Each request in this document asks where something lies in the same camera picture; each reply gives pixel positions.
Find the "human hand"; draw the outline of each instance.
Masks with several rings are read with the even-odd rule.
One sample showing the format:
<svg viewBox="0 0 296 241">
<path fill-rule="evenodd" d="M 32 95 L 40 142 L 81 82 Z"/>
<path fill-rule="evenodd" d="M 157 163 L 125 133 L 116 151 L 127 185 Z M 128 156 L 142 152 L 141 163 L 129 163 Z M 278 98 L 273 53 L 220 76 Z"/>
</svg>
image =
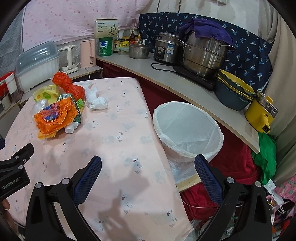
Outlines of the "human hand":
<svg viewBox="0 0 296 241">
<path fill-rule="evenodd" d="M 16 226 L 16 224 L 14 223 L 13 218 L 12 218 L 12 216 L 10 215 L 9 211 L 7 211 L 7 210 L 10 209 L 10 204 L 9 204 L 9 202 L 7 201 L 7 199 L 5 199 L 5 200 L 2 201 L 2 203 L 0 203 L 0 205 L 3 206 L 3 209 L 4 209 L 4 211 L 3 211 L 3 216 L 4 216 L 5 220 L 6 220 L 6 222 L 9 224 L 9 226 L 12 228 L 12 230 L 13 230 L 15 233 L 17 233 L 17 226 Z"/>
</svg>

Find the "purple towel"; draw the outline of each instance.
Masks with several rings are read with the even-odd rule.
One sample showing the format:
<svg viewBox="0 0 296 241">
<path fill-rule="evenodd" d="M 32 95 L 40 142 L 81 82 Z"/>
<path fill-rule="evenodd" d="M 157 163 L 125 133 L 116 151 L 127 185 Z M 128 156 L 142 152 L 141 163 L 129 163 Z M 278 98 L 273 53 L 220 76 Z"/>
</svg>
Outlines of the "purple towel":
<svg viewBox="0 0 296 241">
<path fill-rule="evenodd" d="M 188 23 L 179 28 L 179 39 L 183 39 L 192 30 L 194 30 L 196 38 L 214 38 L 233 45 L 230 34 L 220 24 L 214 21 L 192 18 Z"/>
</svg>

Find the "electric kettle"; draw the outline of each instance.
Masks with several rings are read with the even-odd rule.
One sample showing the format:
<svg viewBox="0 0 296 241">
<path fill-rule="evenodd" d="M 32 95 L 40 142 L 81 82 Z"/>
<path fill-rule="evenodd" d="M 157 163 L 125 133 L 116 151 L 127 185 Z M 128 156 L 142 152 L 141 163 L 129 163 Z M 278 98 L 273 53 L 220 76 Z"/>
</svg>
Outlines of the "electric kettle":
<svg viewBox="0 0 296 241">
<path fill-rule="evenodd" d="M 75 45 L 68 45 L 59 49 L 59 62 L 61 66 L 61 71 L 66 74 L 78 71 L 75 49 Z"/>
<path fill-rule="evenodd" d="M 89 68 L 96 65 L 96 40 L 89 39 L 80 42 L 80 67 Z"/>
<path fill-rule="evenodd" d="M 270 124 L 278 112 L 278 109 L 273 105 L 272 99 L 257 91 L 255 98 L 244 115 L 256 131 L 268 134 L 270 132 Z"/>
</svg>

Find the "green can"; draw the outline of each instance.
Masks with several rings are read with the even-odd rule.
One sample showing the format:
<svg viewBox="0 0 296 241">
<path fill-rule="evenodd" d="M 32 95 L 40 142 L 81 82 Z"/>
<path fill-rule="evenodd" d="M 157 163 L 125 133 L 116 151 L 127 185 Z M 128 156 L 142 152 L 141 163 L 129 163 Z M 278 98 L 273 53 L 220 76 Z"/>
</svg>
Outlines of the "green can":
<svg viewBox="0 0 296 241">
<path fill-rule="evenodd" d="M 113 37 L 99 38 L 100 56 L 112 55 L 112 40 Z"/>
</svg>

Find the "white trash bag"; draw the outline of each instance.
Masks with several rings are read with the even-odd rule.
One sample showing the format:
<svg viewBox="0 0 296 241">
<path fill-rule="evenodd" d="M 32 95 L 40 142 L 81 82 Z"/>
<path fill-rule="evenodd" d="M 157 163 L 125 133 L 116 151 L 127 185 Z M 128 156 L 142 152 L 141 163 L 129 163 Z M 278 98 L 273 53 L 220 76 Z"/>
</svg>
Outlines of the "white trash bag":
<svg viewBox="0 0 296 241">
<path fill-rule="evenodd" d="M 172 101 L 158 106 L 153 125 L 176 183 L 196 173 L 194 159 L 198 154 L 210 162 L 223 145 L 224 136 L 216 121 L 192 104 Z"/>
</svg>

